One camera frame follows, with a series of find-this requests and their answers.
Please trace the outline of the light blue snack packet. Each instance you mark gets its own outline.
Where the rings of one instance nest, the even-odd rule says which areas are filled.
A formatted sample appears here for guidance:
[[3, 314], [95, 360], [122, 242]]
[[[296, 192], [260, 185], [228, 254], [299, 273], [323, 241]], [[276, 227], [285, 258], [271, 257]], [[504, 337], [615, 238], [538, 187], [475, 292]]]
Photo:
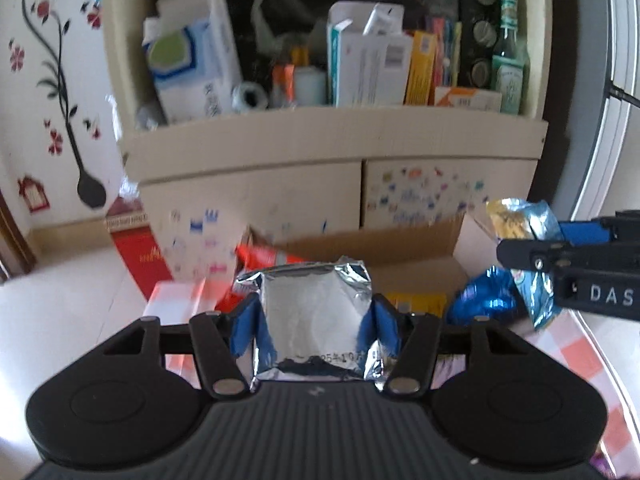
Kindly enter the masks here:
[[486, 211], [500, 243], [501, 265], [511, 271], [535, 330], [541, 330], [558, 314], [553, 282], [544, 252], [549, 243], [564, 240], [558, 219], [543, 200], [529, 203], [520, 198], [492, 200]]

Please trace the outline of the blue foil snack bag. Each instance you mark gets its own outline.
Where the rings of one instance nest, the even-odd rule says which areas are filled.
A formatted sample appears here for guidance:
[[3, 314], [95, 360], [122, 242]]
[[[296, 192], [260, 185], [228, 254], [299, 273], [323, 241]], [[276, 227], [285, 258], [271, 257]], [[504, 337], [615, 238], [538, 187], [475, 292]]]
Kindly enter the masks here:
[[447, 308], [448, 325], [468, 326], [476, 318], [508, 325], [524, 318], [526, 309], [508, 270], [491, 266], [468, 281]]

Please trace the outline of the silver foil snack packet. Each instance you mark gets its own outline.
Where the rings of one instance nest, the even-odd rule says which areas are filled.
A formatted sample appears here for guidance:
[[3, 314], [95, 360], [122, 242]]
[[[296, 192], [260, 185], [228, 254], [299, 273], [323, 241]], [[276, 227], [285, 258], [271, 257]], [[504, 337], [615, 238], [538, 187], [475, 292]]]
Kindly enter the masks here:
[[235, 286], [257, 296], [254, 382], [382, 382], [385, 358], [360, 260], [245, 271]]

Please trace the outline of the red snack bag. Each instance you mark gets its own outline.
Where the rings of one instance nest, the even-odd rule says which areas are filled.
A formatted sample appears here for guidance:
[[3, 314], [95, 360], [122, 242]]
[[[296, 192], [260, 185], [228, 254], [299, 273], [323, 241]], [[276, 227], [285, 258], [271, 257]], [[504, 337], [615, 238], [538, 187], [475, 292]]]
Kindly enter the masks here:
[[231, 312], [252, 290], [250, 285], [240, 283], [240, 275], [254, 273], [273, 266], [284, 264], [303, 263], [304, 258], [281, 252], [271, 246], [239, 244], [235, 247], [236, 274], [230, 287], [217, 301], [215, 310], [222, 313]]

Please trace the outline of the white refrigerator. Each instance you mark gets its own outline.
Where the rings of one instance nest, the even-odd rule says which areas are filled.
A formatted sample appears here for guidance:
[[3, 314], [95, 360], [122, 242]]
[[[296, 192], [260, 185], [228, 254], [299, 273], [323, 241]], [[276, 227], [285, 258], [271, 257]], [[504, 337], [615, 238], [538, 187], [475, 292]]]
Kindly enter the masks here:
[[561, 221], [639, 206], [639, 0], [552, 0], [546, 144], [529, 197]]

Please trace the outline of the pink checkered tablecloth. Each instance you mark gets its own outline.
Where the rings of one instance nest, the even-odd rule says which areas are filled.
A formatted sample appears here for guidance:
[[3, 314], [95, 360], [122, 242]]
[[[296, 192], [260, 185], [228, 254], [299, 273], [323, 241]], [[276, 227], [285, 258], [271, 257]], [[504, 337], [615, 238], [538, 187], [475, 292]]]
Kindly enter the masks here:
[[[164, 325], [184, 324], [194, 315], [215, 310], [227, 290], [226, 284], [213, 280], [159, 282], [143, 314], [157, 316]], [[593, 463], [608, 478], [637, 479], [639, 429], [634, 411], [586, 323], [574, 313], [563, 312], [545, 330], [536, 332], [527, 320], [513, 330], [599, 391], [608, 422]]]

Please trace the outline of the orange white medicine box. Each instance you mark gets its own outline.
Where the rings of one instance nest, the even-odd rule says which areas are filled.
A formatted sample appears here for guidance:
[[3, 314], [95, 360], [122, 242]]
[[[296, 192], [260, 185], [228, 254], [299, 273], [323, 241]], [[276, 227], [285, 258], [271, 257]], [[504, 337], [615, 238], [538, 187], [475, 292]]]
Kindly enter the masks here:
[[491, 90], [462, 87], [435, 88], [434, 105], [437, 107], [455, 107], [499, 113], [501, 101], [501, 94]]

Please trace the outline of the red gift box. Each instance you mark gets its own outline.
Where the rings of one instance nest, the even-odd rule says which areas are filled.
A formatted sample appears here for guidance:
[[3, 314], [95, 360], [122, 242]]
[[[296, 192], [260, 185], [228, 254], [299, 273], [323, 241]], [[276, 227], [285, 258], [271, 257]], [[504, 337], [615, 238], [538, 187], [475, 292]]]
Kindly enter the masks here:
[[105, 227], [146, 300], [151, 298], [158, 282], [172, 280], [141, 200], [117, 197], [108, 208]]

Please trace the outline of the green glass bottle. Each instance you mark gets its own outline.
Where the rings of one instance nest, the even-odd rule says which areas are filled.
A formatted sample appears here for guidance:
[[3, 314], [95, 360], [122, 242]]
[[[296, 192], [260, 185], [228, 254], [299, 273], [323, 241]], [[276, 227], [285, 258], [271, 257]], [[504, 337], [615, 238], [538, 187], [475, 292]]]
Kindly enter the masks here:
[[518, 50], [518, 0], [500, 0], [500, 27], [491, 59], [491, 89], [500, 94], [500, 112], [518, 115], [525, 82], [525, 58]]

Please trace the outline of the cream wooden cabinet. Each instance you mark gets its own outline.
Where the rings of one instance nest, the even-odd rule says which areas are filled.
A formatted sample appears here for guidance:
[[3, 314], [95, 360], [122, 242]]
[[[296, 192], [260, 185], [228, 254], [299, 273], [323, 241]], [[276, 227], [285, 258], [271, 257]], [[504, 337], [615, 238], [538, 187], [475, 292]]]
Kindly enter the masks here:
[[525, 196], [548, 130], [550, 0], [527, 0], [536, 39], [521, 115], [459, 107], [290, 107], [209, 117], [145, 131], [137, 114], [156, 93], [142, 51], [155, 0], [101, 0], [108, 70], [126, 174], [178, 281], [229, 281], [247, 228], [276, 243], [401, 226], [398, 200], [376, 206], [384, 169], [418, 172], [419, 221], [484, 200]]

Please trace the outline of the open white carton box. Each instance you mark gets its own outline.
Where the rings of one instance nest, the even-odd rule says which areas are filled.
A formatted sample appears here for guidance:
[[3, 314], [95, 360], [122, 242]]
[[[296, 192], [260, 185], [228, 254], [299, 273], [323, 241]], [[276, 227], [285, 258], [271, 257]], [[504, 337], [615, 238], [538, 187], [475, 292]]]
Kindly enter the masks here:
[[384, 2], [337, 1], [328, 15], [330, 99], [335, 107], [404, 102], [412, 37], [405, 8]]

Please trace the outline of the white tape roll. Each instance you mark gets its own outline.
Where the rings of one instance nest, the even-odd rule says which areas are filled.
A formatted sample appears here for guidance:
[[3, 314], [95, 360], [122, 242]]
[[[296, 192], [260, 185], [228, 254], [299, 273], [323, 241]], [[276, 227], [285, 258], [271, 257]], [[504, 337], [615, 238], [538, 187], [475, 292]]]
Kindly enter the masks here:
[[232, 90], [232, 107], [235, 113], [266, 110], [269, 105], [267, 93], [260, 84], [242, 81]]

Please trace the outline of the white small jar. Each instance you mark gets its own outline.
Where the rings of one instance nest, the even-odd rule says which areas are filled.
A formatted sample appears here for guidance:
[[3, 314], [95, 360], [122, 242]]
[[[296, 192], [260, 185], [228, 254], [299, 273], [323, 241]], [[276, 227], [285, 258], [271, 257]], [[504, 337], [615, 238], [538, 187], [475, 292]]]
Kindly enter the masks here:
[[314, 66], [294, 70], [294, 102], [297, 106], [323, 106], [328, 102], [326, 72]]

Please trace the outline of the black vase flower wall sticker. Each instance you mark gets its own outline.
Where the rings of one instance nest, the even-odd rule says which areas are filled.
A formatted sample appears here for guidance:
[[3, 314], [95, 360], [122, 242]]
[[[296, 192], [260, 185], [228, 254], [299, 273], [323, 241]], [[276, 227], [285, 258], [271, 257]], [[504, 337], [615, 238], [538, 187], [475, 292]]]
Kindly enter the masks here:
[[102, 113], [100, 0], [6, 0], [1, 19], [9, 66], [2, 76], [6, 157], [20, 180], [47, 194], [47, 211], [101, 210], [108, 167], [100, 161], [111, 119]]

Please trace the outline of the red house wall sticker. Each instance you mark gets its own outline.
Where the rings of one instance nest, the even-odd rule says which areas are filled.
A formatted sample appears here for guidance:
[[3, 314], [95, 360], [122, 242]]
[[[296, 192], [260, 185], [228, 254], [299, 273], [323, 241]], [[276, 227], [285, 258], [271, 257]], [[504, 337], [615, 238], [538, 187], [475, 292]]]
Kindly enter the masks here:
[[50, 208], [46, 190], [39, 180], [26, 174], [17, 180], [17, 185], [18, 195], [24, 200], [30, 214], [36, 214]]

